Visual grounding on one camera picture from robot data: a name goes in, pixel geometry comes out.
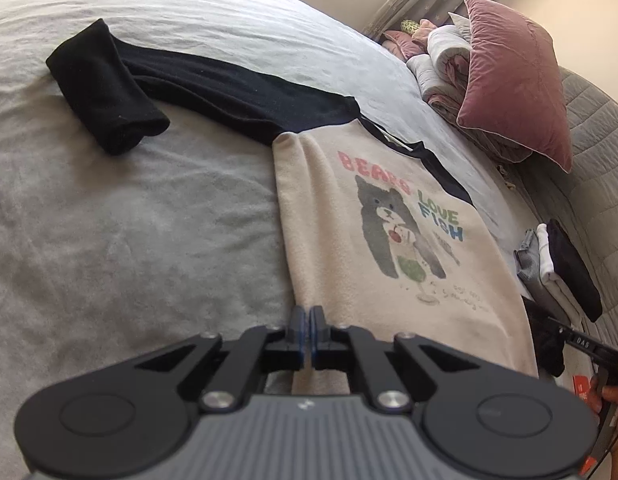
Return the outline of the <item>beige black bear sweatshirt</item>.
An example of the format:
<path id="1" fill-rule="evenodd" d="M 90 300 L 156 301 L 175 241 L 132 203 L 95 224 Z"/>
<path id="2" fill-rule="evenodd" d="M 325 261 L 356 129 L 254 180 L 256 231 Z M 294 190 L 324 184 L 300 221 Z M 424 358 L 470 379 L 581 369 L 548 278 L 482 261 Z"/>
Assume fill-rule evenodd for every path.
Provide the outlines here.
<path id="1" fill-rule="evenodd" d="M 533 376 L 522 289 L 466 189 L 355 99 L 243 66 L 127 44 L 96 21 L 47 66 L 105 152 L 169 125 L 160 103 L 269 146 L 296 301 L 379 339 L 416 333 Z"/>

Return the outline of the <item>red booklet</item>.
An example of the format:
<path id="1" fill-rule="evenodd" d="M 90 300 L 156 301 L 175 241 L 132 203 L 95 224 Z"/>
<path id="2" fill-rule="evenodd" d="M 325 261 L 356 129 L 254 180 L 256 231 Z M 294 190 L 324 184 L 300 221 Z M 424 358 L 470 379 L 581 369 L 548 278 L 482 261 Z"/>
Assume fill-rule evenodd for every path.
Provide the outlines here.
<path id="1" fill-rule="evenodd" d="M 585 401 L 588 398 L 591 390 L 590 378 L 586 375 L 574 375 L 572 376 L 572 386 L 574 387 L 574 394 L 581 400 Z"/>

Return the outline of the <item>folded white garment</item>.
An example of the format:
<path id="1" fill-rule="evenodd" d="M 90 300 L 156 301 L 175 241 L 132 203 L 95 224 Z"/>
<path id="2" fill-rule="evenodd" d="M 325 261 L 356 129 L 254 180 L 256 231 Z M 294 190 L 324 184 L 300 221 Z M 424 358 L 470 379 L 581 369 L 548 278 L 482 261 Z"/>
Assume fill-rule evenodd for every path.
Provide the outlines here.
<path id="1" fill-rule="evenodd" d="M 583 311 L 576 298 L 574 298 L 574 294 L 555 270 L 554 262 L 550 254 L 550 244 L 548 244 L 548 227 L 545 223 L 540 223 L 539 226 L 537 226 L 536 235 L 539 244 L 539 273 L 541 283 L 565 311 L 570 319 L 570 324 L 580 325 Z"/>

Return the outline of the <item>folded black garment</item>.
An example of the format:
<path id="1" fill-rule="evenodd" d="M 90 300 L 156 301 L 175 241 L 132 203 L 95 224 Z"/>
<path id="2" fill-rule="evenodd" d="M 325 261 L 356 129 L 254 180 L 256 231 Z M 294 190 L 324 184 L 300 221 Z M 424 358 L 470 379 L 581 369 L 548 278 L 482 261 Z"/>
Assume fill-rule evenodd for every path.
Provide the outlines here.
<path id="1" fill-rule="evenodd" d="M 546 224 L 546 232 L 554 271 L 569 288 L 586 317 L 596 322 L 603 314 L 602 300 L 586 264 L 557 220 L 551 219 Z"/>

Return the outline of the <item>folded grey sweater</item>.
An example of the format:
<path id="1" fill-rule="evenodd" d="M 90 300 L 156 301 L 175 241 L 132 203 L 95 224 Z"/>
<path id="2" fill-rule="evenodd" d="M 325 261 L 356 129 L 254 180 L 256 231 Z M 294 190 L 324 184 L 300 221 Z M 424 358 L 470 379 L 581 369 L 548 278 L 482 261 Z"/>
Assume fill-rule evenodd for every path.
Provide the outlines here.
<path id="1" fill-rule="evenodd" d="M 570 318 L 560 304 L 548 292 L 540 278 L 539 240 L 536 232 L 527 230 L 522 243 L 514 252 L 517 277 L 530 292 L 534 302 L 552 318 L 570 325 Z"/>

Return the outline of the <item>grey quilted headboard cover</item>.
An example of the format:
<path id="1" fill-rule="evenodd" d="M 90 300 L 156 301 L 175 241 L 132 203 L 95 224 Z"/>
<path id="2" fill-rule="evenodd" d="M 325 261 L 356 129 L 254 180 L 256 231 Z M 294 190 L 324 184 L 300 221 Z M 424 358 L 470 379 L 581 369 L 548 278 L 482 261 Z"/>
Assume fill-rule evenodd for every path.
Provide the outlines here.
<path id="1" fill-rule="evenodd" d="M 557 220 L 576 246 L 602 300 L 602 315 L 584 330 L 618 348 L 618 103 L 563 68 L 572 145 L 571 172 L 534 154 L 515 166 L 531 208 Z"/>

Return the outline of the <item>folded grey pink quilt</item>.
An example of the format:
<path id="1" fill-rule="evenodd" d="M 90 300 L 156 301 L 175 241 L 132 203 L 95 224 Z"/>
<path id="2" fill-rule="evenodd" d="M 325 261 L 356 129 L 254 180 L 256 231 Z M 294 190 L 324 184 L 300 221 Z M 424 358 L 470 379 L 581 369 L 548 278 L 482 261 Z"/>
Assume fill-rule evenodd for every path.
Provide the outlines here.
<path id="1" fill-rule="evenodd" d="M 426 104 L 498 162 L 517 164 L 531 155 L 525 146 L 493 133 L 463 128 L 458 123 L 468 85 L 472 48 L 454 25 L 435 28 L 421 25 L 412 35 L 412 40 L 424 52 L 411 56 L 407 66 L 415 76 Z"/>

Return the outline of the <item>pink velvet pillow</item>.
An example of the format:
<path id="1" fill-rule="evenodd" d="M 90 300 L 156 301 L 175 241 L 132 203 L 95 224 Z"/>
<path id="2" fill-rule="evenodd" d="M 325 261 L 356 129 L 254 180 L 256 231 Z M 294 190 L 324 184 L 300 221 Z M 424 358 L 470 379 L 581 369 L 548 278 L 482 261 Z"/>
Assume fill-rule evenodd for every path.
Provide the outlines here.
<path id="1" fill-rule="evenodd" d="M 464 3 L 472 53 L 458 125 L 527 148 L 568 174 L 570 131 L 551 35 L 502 3 Z"/>

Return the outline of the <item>small pink pillow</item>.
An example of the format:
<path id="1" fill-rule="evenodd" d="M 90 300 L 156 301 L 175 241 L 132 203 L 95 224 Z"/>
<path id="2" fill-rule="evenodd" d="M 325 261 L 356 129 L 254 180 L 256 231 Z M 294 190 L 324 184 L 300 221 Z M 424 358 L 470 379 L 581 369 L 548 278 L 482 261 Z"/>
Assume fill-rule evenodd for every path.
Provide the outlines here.
<path id="1" fill-rule="evenodd" d="M 385 30 L 381 43 L 394 56 L 407 62 L 415 55 L 427 53 L 428 36 L 436 28 L 437 26 L 426 18 L 418 23 L 405 20 L 401 23 L 400 30 Z"/>

